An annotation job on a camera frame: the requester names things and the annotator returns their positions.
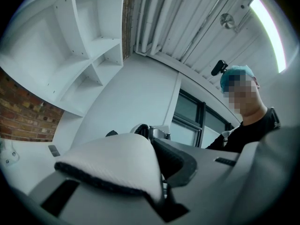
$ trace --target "blue hair net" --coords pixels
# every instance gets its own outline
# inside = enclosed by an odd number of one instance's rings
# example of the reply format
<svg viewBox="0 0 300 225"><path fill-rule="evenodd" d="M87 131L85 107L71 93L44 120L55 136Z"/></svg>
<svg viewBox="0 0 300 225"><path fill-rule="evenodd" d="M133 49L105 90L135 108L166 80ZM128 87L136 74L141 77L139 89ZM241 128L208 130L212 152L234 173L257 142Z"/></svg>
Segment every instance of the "blue hair net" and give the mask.
<svg viewBox="0 0 300 225"><path fill-rule="evenodd" d="M254 77L252 70L247 65L233 65L230 69L224 72L220 80L222 93L228 92L229 85L234 86L234 81L239 81L241 75Z"/></svg>

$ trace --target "white ceiling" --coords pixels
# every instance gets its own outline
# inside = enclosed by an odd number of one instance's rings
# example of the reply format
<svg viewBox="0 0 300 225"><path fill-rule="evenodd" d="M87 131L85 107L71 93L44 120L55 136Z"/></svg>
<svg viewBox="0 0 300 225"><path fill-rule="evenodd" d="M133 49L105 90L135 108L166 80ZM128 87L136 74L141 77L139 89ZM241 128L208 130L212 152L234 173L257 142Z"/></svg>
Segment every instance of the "white ceiling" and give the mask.
<svg viewBox="0 0 300 225"><path fill-rule="evenodd" d="M278 73L278 68L270 40L256 15L249 9L252 0L217 1L173 0L159 37L158 45L162 49L154 58L163 56L165 59L167 56L168 65L174 62L179 64L185 71L188 69L193 77L204 78L219 93L221 75L212 77L210 74L219 60L225 60L229 66L248 65L263 86ZM150 0L147 0L140 44L149 3ZM158 0L148 44L152 42L163 3L164 0ZM136 0L132 45L135 43L140 4L141 0ZM233 16L237 29L228 30L221 26L219 19L224 13Z"/></svg>

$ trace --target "window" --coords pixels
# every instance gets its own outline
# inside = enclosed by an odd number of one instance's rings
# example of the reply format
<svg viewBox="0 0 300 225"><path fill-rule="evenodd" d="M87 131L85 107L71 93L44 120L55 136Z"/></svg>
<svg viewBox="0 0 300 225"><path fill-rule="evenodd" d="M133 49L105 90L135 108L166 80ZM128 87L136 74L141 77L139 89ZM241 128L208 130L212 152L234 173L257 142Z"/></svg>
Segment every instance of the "window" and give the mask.
<svg viewBox="0 0 300 225"><path fill-rule="evenodd" d="M223 131L233 127L204 102L180 90L170 126L171 140L206 148Z"/></svg>

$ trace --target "black shirt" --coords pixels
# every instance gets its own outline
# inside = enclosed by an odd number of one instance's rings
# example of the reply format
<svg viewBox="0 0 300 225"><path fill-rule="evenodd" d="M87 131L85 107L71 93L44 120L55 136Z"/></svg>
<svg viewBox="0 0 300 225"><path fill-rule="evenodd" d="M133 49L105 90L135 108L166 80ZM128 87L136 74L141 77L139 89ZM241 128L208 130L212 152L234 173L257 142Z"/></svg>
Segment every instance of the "black shirt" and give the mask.
<svg viewBox="0 0 300 225"><path fill-rule="evenodd" d="M279 127L279 119L271 107L257 122L247 126L243 126L241 122L235 129L223 132L207 149L241 153L247 143L259 141L268 132Z"/></svg>

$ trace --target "man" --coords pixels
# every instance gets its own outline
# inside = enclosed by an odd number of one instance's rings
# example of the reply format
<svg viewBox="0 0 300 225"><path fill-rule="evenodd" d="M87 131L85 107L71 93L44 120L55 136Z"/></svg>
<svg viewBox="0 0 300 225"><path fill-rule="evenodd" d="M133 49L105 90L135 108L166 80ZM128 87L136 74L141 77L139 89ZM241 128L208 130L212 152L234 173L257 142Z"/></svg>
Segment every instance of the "man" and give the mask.
<svg viewBox="0 0 300 225"><path fill-rule="evenodd" d="M221 77L221 89L229 107L242 115L241 124L223 132L208 149L241 153L247 143L259 141L279 128L274 108L267 108L259 95L259 84L248 66L232 66Z"/></svg>

